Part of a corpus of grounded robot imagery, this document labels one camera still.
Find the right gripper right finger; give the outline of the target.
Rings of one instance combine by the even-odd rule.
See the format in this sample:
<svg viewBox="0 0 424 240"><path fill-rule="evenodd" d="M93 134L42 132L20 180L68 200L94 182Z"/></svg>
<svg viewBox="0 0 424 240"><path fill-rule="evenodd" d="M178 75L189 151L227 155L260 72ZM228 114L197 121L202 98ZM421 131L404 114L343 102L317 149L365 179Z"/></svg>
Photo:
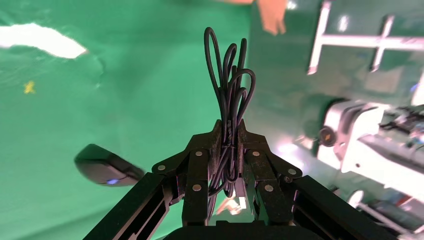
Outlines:
<svg viewBox="0 0 424 240"><path fill-rule="evenodd" d="M296 191L291 183L302 171L274 154L265 136L238 127L237 149L246 198L256 221L265 225L291 225Z"/></svg>

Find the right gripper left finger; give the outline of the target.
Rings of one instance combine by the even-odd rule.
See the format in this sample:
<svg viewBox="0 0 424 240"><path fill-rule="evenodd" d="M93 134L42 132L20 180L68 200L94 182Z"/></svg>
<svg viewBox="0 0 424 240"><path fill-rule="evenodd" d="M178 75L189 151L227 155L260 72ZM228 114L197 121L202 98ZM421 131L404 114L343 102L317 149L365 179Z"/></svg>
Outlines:
<svg viewBox="0 0 424 240"><path fill-rule="evenodd" d="M169 205L183 200L183 226L208 224L210 170L215 169L220 155L221 135L222 122L218 119L210 132L193 135L184 150L151 168L168 181L165 189L171 191Z"/></svg>

